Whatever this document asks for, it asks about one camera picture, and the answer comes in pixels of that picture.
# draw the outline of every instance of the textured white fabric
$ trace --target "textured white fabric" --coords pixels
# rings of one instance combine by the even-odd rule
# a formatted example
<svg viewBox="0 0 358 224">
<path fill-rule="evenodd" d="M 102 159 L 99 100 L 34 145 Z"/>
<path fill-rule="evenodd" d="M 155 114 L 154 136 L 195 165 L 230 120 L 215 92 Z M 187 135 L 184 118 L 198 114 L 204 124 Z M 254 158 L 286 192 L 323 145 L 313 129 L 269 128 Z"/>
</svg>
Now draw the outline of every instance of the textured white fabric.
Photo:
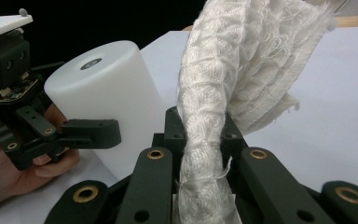
<svg viewBox="0 0 358 224">
<path fill-rule="evenodd" d="M 228 112 L 243 134 L 298 101 L 287 94 L 334 17 L 301 0 L 209 0 L 182 59 L 177 108 L 187 143 L 174 222 L 237 223 L 222 165 Z"/>
</svg>

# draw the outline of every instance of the dark background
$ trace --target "dark background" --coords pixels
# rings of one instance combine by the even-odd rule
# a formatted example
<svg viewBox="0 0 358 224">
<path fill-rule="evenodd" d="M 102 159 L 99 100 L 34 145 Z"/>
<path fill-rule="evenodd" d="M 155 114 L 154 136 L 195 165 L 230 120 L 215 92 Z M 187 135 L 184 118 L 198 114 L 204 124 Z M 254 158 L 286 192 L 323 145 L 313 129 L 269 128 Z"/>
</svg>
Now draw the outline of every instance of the dark background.
<svg viewBox="0 0 358 224">
<path fill-rule="evenodd" d="M 0 1 L 0 16 L 20 8 L 34 21 L 22 26 L 31 45 L 31 67 L 68 62 L 103 44 L 130 40 L 140 49 L 169 31 L 193 24 L 205 0 Z"/>
</svg>

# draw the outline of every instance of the human hand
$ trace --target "human hand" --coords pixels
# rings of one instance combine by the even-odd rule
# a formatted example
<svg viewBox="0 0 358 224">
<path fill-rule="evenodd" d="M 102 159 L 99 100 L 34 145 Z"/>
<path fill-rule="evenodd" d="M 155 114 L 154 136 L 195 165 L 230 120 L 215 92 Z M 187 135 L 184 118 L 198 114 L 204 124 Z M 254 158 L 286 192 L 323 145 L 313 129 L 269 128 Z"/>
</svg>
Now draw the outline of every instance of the human hand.
<svg viewBox="0 0 358 224">
<path fill-rule="evenodd" d="M 66 121 L 56 105 L 48 108 L 45 119 L 56 127 Z M 45 185 L 53 177 L 62 175 L 79 162 L 80 156 L 77 149 L 67 149 L 63 153 L 64 156 L 60 162 L 47 164 L 50 158 L 45 154 L 35 158 L 34 164 L 29 169 L 19 171 L 0 148 L 0 202 Z"/>
</svg>

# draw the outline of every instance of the white cylinder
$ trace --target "white cylinder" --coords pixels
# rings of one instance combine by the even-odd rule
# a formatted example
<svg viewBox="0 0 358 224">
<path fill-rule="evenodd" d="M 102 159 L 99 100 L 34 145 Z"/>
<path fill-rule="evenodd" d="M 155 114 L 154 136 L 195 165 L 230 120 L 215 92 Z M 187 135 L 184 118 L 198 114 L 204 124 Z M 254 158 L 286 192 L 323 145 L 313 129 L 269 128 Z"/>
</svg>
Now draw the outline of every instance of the white cylinder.
<svg viewBox="0 0 358 224">
<path fill-rule="evenodd" d="M 130 175 L 139 153 L 163 132 L 165 111 L 138 47 L 118 41 L 92 49 L 55 71 L 46 94 L 68 119 L 116 119 L 121 143 L 94 149 L 118 178 Z"/>
</svg>

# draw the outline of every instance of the white roll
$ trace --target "white roll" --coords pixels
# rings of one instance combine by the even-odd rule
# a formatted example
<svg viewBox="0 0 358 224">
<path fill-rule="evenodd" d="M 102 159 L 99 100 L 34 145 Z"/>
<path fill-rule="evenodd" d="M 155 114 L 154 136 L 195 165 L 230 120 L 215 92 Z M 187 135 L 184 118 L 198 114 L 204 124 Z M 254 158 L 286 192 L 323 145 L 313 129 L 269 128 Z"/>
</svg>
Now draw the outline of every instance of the white roll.
<svg viewBox="0 0 358 224">
<path fill-rule="evenodd" d="M 122 142 L 94 149 L 118 178 L 130 175 L 139 153 L 163 131 L 165 110 L 138 47 L 118 41 L 92 49 L 55 71 L 46 94 L 68 119 L 116 119 Z"/>
</svg>

